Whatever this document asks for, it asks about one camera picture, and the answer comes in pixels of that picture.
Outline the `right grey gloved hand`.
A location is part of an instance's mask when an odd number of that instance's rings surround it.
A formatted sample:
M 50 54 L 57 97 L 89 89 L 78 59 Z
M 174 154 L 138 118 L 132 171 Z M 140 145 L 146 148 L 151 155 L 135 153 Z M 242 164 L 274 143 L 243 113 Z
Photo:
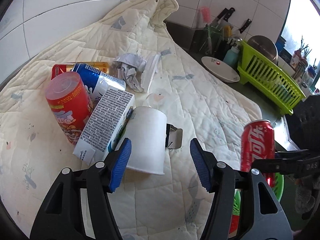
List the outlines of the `right grey gloved hand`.
M 319 208 L 319 172 L 297 179 L 296 184 L 295 210 L 308 220 Z

